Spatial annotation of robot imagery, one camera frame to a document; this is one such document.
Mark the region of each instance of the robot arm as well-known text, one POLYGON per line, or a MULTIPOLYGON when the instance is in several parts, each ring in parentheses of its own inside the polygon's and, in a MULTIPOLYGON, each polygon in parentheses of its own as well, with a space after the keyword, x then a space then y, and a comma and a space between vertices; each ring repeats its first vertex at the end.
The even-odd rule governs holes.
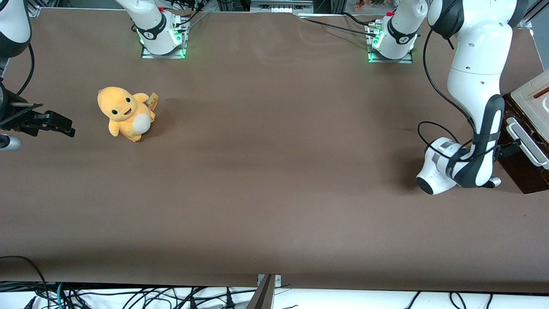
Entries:
MULTIPOLYGON (((403 44, 406 39, 399 42, 398 38, 404 37, 402 34, 415 35, 422 20, 418 12, 423 12, 424 5, 424 0, 403 1, 391 17, 395 19, 392 24, 396 27, 396 20, 406 20, 401 15, 414 22, 399 29, 400 34, 396 37, 392 31, 385 31, 389 40, 384 38, 379 47, 374 48, 385 57, 403 57, 411 44, 403 44)), ((511 46, 512 27, 520 21, 526 7, 525 0, 431 2, 428 21, 432 31, 445 39, 455 36, 458 41, 447 86, 471 122, 474 134, 470 148, 445 137, 429 145, 423 169, 416 178, 423 191, 439 194, 456 184, 495 187, 501 182, 492 177, 494 151, 505 107, 500 95, 500 76, 511 46)), ((386 16, 383 22, 389 26, 390 19, 385 19, 389 17, 386 16)))
MULTIPOLYGON (((27 14, 26 0, 0 0, 0 57, 11 58, 27 47, 30 49, 31 25, 27 14)), ((20 93, 7 90, 0 78, 0 129, 15 130, 37 136, 39 130, 56 131, 73 137, 72 121, 56 112, 35 111, 42 104, 28 103, 20 93)), ((21 145, 15 136, 0 136, 0 150, 16 150, 21 145)))
POLYGON ((0 57, 23 52, 31 41, 26 0, 0 0, 0 57))
POLYGON ((141 42, 152 54, 163 55, 173 51, 182 41, 174 35, 183 31, 181 17, 168 11, 161 12, 154 0, 116 0, 126 9, 137 27, 141 42))

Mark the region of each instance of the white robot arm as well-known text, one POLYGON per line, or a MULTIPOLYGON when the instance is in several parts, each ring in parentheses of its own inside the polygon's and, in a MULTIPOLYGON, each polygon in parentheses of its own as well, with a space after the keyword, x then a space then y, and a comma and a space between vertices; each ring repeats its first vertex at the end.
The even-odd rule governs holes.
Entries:
POLYGON ((31 41, 26 0, 0 0, 0 57, 15 57, 31 41))
MULTIPOLYGON (((423 169, 416 177, 419 187, 426 193, 439 194, 456 184, 467 188, 500 184, 499 178, 492 177, 494 151, 505 107, 500 95, 500 76, 511 46, 512 27, 524 16, 527 2, 431 2, 428 21, 432 31, 445 39, 455 36, 458 41, 447 86, 474 134, 470 148, 445 137, 428 145, 423 169)), ((383 19, 387 31, 374 48, 391 59, 404 57, 417 37, 416 32, 427 12, 425 5, 424 0, 402 1, 394 16, 383 19)))
POLYGON ((168 11, 161 12, 154 0, 116 1, 126 9, 132 18, 141 41, 149 52, 163 55, 181 45, 181 39, 174 35, 174 32, 182 29, 179 16, 168 11))

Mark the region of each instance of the metal mounting plate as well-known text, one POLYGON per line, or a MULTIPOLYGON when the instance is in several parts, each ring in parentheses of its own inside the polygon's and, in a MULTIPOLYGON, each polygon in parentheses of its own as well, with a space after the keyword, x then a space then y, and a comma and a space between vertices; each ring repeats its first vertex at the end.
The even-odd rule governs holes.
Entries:
MULTIPOLYGON (((265 275, 257 275, 257 286, 261 284, 261 281, 265 275)), ((280 288, 282 286, 282 275, 274 275, 274 287, 280 288)))

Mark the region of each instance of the white handle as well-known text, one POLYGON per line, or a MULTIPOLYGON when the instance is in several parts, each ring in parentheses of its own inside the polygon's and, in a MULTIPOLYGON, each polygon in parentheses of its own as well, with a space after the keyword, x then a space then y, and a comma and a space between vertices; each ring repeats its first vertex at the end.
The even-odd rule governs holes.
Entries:
POLYGON ((522 149, 532 164, 549 169, 549 159, 547 159, 547 156, 545 156, 517 120, 510 117, 507 119, 507 124, 507 132, 509 132, 513 139, 521 140, 520 149, 522 149))

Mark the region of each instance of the yellow plush toy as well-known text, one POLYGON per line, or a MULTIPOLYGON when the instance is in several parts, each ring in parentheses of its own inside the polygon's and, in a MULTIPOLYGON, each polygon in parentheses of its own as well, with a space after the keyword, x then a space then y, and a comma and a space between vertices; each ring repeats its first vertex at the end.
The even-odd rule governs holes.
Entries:
POLYGON ((131 95, 118 87, 107 87, 99 91, 97 103, 109 117, 109 132, 118 136, 122 132, 132 142, 141 140, 141 134, 147 132, 156 118, 154 108, 158 96, 153 93, 150 98, 144 93, 131 95))

